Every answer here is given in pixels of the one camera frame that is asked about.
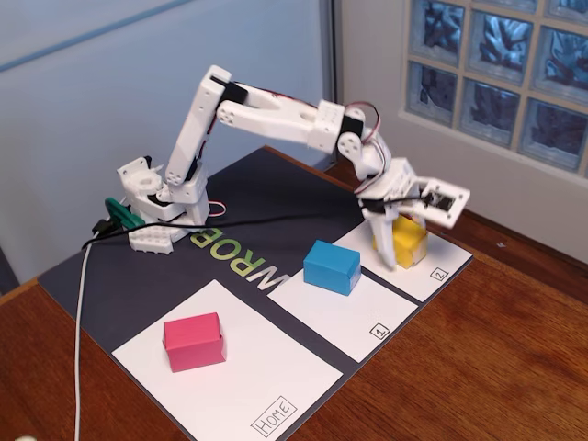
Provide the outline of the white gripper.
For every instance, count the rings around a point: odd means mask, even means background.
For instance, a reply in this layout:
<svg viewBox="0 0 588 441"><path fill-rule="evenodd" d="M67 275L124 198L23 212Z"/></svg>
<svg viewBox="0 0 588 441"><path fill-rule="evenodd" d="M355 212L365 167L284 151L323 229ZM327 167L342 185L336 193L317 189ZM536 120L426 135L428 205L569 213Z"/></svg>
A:
<svg viewBox="0 0 588 441"><path fill-rule="evenodd" d="M382 262L391 270L396 267L392 223L404 214L426 228L422 201L425 187L426 178L418 176L406 158L396 158L357 188L362 215L370 225Z"/></svg>

